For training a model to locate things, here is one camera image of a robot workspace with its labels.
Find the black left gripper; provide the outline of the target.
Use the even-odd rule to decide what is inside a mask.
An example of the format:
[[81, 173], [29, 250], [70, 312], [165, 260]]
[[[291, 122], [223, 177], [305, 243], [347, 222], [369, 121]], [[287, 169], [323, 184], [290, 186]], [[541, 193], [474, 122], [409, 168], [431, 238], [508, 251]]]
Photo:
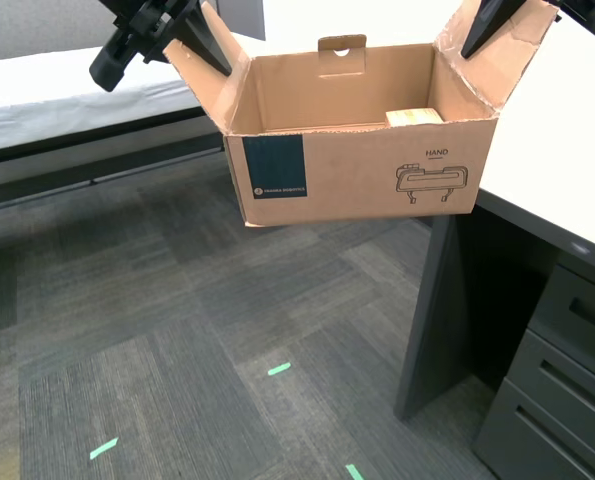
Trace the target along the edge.
[[137, 53], [166, 63], [163, 49], [176, 39], [226, 77], [232, 67], [209, 28], [198, 0], [100, 0], [114, 16], [115, 31], [89, 67], [93, 81], [112, 92]]

